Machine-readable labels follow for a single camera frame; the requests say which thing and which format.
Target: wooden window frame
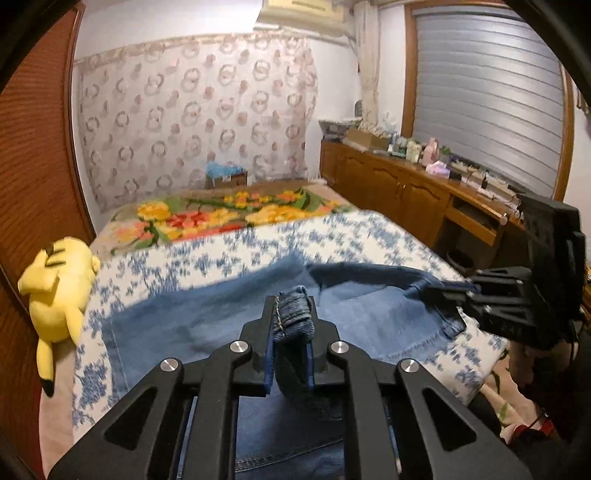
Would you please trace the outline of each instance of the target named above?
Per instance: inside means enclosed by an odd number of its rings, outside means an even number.
[[[401,135],[412,137],[414,129],[414,116],[417,103],[417,76],[418,76],[418,38],[417,19],[413,11],[420,8],[447,7],[453,5],[476,5],[479,7],[509,8],[502,0],[425,0],[404,5],[404,22],[406,28],[406,74],[404,83],[404,109],[402,110]],[[560,71],[563,82],[563,132],[560,161],[554,183],[552,198],[564,200],[566,186],[569,182],[570,165],[573,161],[574,146],[574,99],[573,82],[570,75],[561,65]]]

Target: pink bottle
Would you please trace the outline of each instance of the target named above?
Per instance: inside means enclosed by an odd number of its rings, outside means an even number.
[[[439,142],[437,138],[431,137],[429,139],[429,145],[433,148],[433,154],[431,155],[431,163],[439,160]]]
[[[421,164],[423,165],[423,167],[427,167],[427,165],[431,164],[432,160],[433,160],[433,147],[431,145],[427,145],[425,147],[425,151],[423,152],[423,160],[422,160]]]

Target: window blind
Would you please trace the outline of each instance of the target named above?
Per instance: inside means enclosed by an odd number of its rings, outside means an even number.
[[[413,137],[547,197],[563,132],[560,63],[515,12],[495,7],[418,9]]]

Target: white wall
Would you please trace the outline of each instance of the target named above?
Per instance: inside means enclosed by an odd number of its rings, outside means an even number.
[[[389,112],[400,130],[406,75],[404,5],[379,11],[379,48],[379,117],[382,119]]]
[[[85,0],[85,3],[90,5],[92,13],[82,18],[76,43],[77,59],[161,38],[251,32],[262,0],[129,0],[114,5],[113,0]],[[361,84],[357,58],[348,44],[310,40],[309,45],[318,73],[316,109],[306,132],[306,163],[309,177],[313,178],[318,175],[320,164],[322,131],[318,119],[353,116],[355,102],[361,98]],[[74,120],[76,104],[77,93],[73,92]],[[74,125],[74,137],[77,129]],[[81,145],[75,142],[75,146],[86,203],[98,232],[109,216],[99,212],[83,166]]]
[[[577,207],[581,230],[587,237],[587,259],[591,260],[591,119],[574,109],[574,148],[564,202]]]

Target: curtain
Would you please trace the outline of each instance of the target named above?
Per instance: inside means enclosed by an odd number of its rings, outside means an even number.
[[[183,37],[79,61],[79,127],[101,211],[203,188],[207,162],[303,178],[317,77],[306,39]]]
[[[357,57],[361,72],[363,123],[378,124],[379,19],[378,7],[360,2],[353,7]]]
[[[415,9],[418,59],[413,138],[551,197],[563,142],[556,55],[507,8]]]

